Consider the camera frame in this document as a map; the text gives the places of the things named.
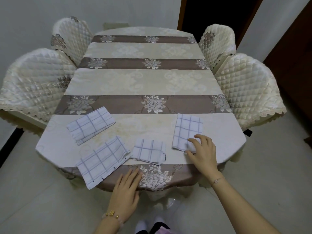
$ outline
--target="floral tablecloth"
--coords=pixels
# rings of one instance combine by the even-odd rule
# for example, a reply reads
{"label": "floral tablecloth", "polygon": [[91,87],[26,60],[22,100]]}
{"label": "floral tablecloth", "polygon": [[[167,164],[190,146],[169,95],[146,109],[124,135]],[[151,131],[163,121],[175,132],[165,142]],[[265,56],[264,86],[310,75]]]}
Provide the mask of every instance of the floral tablecloth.
{"label": "floral tablecloth", "polygon": [[[116,124],[76,145],[66,125],[103,106]],[[76,162],[115,135],[130,149],[138,137],[165,141],[163,165],[129,159],[98,187],[111,191],[129,168],[143,172],[140,190],[194,185],[199,172],[171,146],[177,113],[203,119],[203,134],[213,139],[218,163],[246,141],[192,34],[155,27],[102,31],[89,45],[36,150],[73,179],[81,177]]]}

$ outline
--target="chair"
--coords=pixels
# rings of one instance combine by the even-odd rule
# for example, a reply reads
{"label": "chair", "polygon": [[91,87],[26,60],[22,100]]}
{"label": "chair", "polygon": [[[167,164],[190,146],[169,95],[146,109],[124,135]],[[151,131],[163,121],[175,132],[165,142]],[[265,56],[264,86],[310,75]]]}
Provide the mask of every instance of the chair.
{"label": "chair", "polygon": [[45,128],[75,70],[62,51],[40,48],[21,56],[11,64],[3,80],[1,117],[39,133],[37,127]]}
{"label": "chair", "polygon": [[78,66],[92,38],[93,34],[87,23],[72,16],[60,19],[54,24],[51,46],[53,50],[61,50],[66,53]]}
{"label": "chair", "polygon": [[215,78],[243,131],[286,113],[271,70],[246,54],[227,57]]}
{"label": "chair", "polygon": [[223,56],[236,54],[234,31],[224,25],[208,26],[198,45],[210,69],[213,69]]}

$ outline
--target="white sock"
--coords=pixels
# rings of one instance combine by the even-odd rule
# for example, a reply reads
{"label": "white sock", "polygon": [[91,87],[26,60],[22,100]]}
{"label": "white sock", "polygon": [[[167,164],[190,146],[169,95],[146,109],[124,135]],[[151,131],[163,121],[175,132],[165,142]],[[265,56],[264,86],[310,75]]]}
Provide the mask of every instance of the white sock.
{"label": "white sock", "polygon": [[154,219],[154,224],[157,222],[165,223],[165,220],[161,216],[156,216]]}
{"label": "white sock", "polygon": [[138,221],[138,224],[135,227],[135,233],[138,233],[139,231],[147,230],[147,225],[144,220]]}

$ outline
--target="pant leg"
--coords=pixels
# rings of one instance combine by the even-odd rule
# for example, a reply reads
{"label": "pant leg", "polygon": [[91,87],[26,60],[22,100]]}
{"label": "pant leg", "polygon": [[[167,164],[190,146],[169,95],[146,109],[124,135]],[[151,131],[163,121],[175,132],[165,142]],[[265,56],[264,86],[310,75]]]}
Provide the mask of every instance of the pant leg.
{"label": "pant leg", "polygon": [[142,230],[142,231],[137,232],[136,234],[149,234],[149,233],[146,230]]}
{"label": "pant leg", "polygon": [[163,222],[157,222],[154,224],[154,226],[152,227],[150,234],[155,234],[155,232],[157,232],[159,230],[160,227],[164,227],[166,229],[170,229],[166,224],[164,224]]}

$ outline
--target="person's left hand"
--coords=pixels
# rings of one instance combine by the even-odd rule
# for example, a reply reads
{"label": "person's left hand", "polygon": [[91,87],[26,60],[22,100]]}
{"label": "person's left hand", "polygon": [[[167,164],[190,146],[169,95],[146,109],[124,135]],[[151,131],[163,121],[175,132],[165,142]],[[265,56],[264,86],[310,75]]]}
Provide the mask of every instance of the person's left hand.
{"label": "person's left hand", "polygon": [[119,219],[125,223],[135,211],[139,196],[138,191],[135,192],[142,178],[142,173],[138,173],[136,169],[131,173],[131,169],[123,177],[123,174],[118,178],[114,187],[107,213],[115,211]]}

